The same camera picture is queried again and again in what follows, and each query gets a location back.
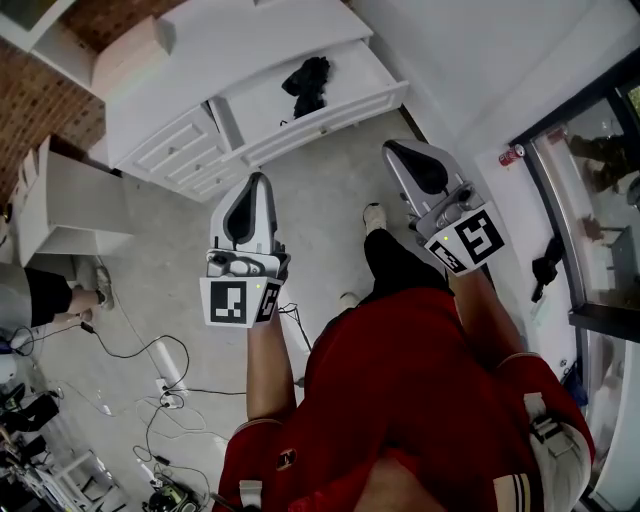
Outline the black framed window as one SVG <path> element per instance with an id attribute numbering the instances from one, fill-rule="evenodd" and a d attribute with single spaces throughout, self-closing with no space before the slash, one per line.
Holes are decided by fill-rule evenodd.
<path id="1" fill-rule="evenodd" d="M 511 143 L 564 246 L 571 324 L 640 344 L 640 74 L 596 80 Z"/>

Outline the white side table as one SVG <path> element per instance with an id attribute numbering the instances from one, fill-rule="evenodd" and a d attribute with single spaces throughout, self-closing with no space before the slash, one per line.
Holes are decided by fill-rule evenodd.
<path id="1" fill-rule="evenodd" d="M 124 181 L 50 149 L 23 161 L 28 190 L 14 200 L 20 264 L 37 254 L 103 256 L 133 237 Z"/>

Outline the black object on sill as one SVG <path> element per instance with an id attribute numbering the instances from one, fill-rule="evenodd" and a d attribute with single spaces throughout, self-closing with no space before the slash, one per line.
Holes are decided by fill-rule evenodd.
<path id="1" fill-rule="evenodd" d="M 557 265 L 563 259 L 565 248 L 562 239 L 554 236 L 550 239 L 544 254 L 532 261 L 532 272 L 536 279 L 531 301 L 538 303 L 544 292 L 544 288 L 549 285 L 557 276 Z"/>

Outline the white drawer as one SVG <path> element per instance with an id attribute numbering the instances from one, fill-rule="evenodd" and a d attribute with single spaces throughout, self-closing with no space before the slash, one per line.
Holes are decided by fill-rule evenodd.
<path id="1" fill-rule="evenodd" d="M 234 84 L 209 100 L 231 158 L 261 166 L 329 133 L 400 107 L 408 89 L 397 81 L 362 40 L 317 54 L 330 64 L 325 106 L 294 117 L 296 99 L 282 83 L 306 55 Z"/>

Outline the person's red shirt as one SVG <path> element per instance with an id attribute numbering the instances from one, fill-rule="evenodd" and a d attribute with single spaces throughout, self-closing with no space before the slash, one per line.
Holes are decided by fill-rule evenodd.
<path id="1" fill-rule="evenodd" d="M 576 403 L 537 354 L 497 368 L 471 351 L 448 294 L 406 290 L 356 308 L 318 339 L 301 404 L 228 443 L 219 494 L 262 512 L 353 512 L 393 462 L 427 493 L 419 509 L 544 512 L 523 397 L 595 449 Z"/>

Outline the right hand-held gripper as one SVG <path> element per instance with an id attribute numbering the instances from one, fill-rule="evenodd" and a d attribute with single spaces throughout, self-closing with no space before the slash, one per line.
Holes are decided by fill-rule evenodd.
<path id="1" fill-rule="evenodd" d="M 495 204 L 485 201 L 472 182 L 463 182 L 432 208 L 461 171 L 448 152 L 419 140 L 387 140 L 382 156 L 403 200 L 423 216 L 415 225 L 420 244 L 450 273 L 476 270 L 505 246 Z"/>

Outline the person's right forearm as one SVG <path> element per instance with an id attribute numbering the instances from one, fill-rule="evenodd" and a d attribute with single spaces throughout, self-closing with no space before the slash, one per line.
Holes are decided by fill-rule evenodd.
<path id="1" fill-rule="evenodd" d="M 526 353 L 520 333 L 482 270 L 448 274 L 460 322 L 474 356 L 489 369 Z"/>

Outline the person's black trouser leg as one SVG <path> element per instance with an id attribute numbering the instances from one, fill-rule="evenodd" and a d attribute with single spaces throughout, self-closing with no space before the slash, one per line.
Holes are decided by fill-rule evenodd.
<path id="1" fill-rule="evenodd" d="M 447 279 L 434 266 L 406 249 L 386 229 L 377 228 L 366 235 L 364 253 L 374 285 L 361 305 L 413 288 L 434 289 L 454 296 Z"/>

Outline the person's left forearm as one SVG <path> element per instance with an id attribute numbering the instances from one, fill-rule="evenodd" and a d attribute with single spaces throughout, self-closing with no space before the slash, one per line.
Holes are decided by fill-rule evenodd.
<path id="1" fill-rule="evenodd" d="M 296 409 L 293 372 L 280 317 L 247 331 L 247 418 L 282 419 Z"/>

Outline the pile of workshop equipment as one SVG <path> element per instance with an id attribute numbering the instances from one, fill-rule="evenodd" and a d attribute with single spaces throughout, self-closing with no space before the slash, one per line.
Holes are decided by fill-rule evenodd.
<path id="1" fill-rule="evenodd" d="M 55 512 L 122 512 L 119 487 L 91 450 L 57 454 L 41 434 L 59 413 L 46 392 L 26 408 L 8 409 L 0 394 L 0 470 L 6 470 Z"/>

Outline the white shelf unit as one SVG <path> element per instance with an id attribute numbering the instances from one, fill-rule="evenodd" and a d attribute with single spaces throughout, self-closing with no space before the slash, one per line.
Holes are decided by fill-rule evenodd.
<path id="1" fill-rule="evenodd" d="M 61 21 L 76 0 L 0 0 L 0 37 L 90 91 L 95 52 Z"/>

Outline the person's white backpack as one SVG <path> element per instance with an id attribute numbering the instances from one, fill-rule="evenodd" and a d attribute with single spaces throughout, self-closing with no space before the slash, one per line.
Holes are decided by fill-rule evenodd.
<path id="1" fill-rule="evenodd" d="M 576 428 L 554 419 L 540 392 L 525 394 L 523 401 L 540 473 L 544 512 L 571 512 L 591 476 L 586 438 Z"/>

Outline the black cloth item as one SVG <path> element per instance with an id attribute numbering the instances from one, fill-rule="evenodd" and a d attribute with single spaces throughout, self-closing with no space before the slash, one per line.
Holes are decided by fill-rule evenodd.
<path id="1" fill-rule="evenodd" d="M 323 97 L 330 62 L 326 57 L 311 57 L 282 83 L 281 88 L 296 98 L 293 117 L 299 119 L 325 107 Z"/>

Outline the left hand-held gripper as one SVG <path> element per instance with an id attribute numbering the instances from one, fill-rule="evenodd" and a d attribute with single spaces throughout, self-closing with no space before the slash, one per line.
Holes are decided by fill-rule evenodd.
<path id="1" fill-rule="evenodd" d="M 252 328 L 271 320 L 291 256 L 276 242 L 277 217 L 270 180 L 255 172 L 220 201 L 210 222 L 212 247 L 200 279 L 205 324 Z M 269 254 L 234 250 L 274 247 Z"/>

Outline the pink flat box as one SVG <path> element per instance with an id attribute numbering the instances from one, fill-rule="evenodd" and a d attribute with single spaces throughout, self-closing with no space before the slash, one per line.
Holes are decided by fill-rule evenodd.
<path id="1" fill-rule="evenodd" d="M 128 95 L 170 58 L 174 26 L 148 16 L 97 55 L 91 74 L 93 94 L 105 102 Z"/>

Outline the white power strip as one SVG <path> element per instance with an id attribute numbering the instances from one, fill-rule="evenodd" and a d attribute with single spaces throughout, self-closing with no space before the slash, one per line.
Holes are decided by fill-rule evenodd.
<path id="1" fill-rule="evenodd" d="M 180 409 L 185 406 L 184 397 L 177 391 L 172 390 L 164 378 L 155 380 L 156 387 L 160 393 L 159 402 L 166 409 Z"/>

